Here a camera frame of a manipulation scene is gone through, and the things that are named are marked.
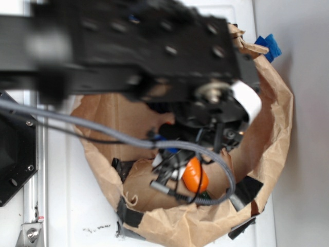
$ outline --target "black mounting plate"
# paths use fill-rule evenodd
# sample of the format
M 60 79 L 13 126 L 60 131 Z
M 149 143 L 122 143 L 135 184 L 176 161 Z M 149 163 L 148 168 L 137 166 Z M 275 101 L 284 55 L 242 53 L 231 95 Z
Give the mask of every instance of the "black mounting plate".
M 5 91 L 0 91 L 0 98 L 15 102 Z M 37 171 L 34 122 L 31 115 L 0 108 L 0 207 Z

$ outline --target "black tape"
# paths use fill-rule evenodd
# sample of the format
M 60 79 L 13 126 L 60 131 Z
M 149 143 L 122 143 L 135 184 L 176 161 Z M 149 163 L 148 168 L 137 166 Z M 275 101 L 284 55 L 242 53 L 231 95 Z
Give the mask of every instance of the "black tape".
M 126 162 L 122 162 L 121 160 L 119 160 L 118 158 L 114 158 L 112 160 L 112 166 L 117 170 L 122 183 L 124 183 L 125 179 L 128 177 L 128 174 L 131 170 L 131 168 L 133 167 L 133 164 L 136 161 L 126 161 Z
M 127 208 L 124 198 L 121 197 L 117 215 L 123 223 L 126 223 L 132 227 L 138 227 L 144 214 Z
M 258 192 L 263 187 L 263 183 L 251 177 L 245 177 L 241 182 L 236 184 L 235 193 L 230 196 L 230 201 L 236 211 L 240 211 L 250 202 L 252 202 Z
M 122 236 L 130 237 L 130 238 L 136 238 L 139 240 L 146 240 L 144 237 L 140 236 L 139 234 L 133 232 L 132 230 L 125 228 L 123 226 L 123 223 L 121 220 L 119 220 L 117 223 L 118 223 L 118 230 L 117 230 L 116 237 L 119 237 L 119 235 L 122 235 Z
M 243 233 L 248 226 L 255 224 L 256 223 L 256 218 L 253 218 L 251 220 L 249 220 L 248 222 L 246 222 L 245 224 L 239 226 L 237 229 L 231 231 L 228 236 L 230 239 L 234 240 L 238 235 L 240 235 L 241 233 Z

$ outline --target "crumpled paper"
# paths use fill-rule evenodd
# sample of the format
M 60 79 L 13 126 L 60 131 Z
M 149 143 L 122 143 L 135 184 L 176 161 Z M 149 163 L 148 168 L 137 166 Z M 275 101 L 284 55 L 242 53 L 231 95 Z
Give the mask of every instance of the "crumpled paper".
M 90 167 L 112 207 L 117 208 L 122 196 L 129 208 L 144 212 L 138 227 L 127 224 L 124 227 L 148 241 L 170 247 L 199 247 L 216 240 L 264 210 L 284 167 L 293 124 L 293 95 L 262 55 L 268 51 L 267 48 L 243 41 L 241 36 L 244 32 L 233 25 L 229 25 L 229 29 L 240 52 L 254 58 L 261 82 L 262 110 L 245 133 L 240 146 L 230 152 L 237 182 L 249 175 L 264 183 L 252 203 L 239 212 L 230 201 L 215 206 L 176 206 L 175 200 L 158 192 L 151 192 L 148 187 L 148 180 L 153 176 L 150 173 L 150 159 L 155 157 L 156 150 L 93 144 L 81 140 Z M 118 94 L 84 96 L 78 99 L 76 106 L 72 115 L 138 138 L 145 138 L 150 128 L 157 129 L 162 123 L 174 120 L 171 114 L 157 114 L 145 104 L 131 103 Z M 89 137 L 111 139 L 85 128 L 76 129 Z M 127 184 L 121 183 L 119 175 L 111 166 L 114 157 L 123 161 L 139 160 L 131 171 L 132 177 L 127 178 Z M 220 196 L 228 187 L 224 172 L 217 164 L 204 166 L 204 170 L 210 180 L 207 189 L 209 194 Z M 142 178 L 138 178 L 136 174 L 142 175 Z

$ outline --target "white wall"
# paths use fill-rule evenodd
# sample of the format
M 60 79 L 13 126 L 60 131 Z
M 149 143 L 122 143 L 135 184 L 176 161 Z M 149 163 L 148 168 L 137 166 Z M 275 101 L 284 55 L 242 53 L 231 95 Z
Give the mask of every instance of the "white wall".
M 273 33 L 273 65 L 295 95 L 286 168 L 273 193 L 278 247 L 329 243 L 329 1 L 254 0 L 258 35 Z

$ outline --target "metal bracket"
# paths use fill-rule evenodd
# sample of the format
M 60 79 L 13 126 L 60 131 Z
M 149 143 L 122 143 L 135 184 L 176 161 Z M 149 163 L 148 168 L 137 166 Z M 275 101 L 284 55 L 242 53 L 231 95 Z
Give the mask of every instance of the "metal bracket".
M 5 91 L 0 91 L 0 97 L 15 102 Z M 38 166 L 35 119 L 28 114 L 0 110 L 0 207 L 3 207 L 36 173 Z
M 43 247 L 42 223 L 23 224 L 16 247 Z

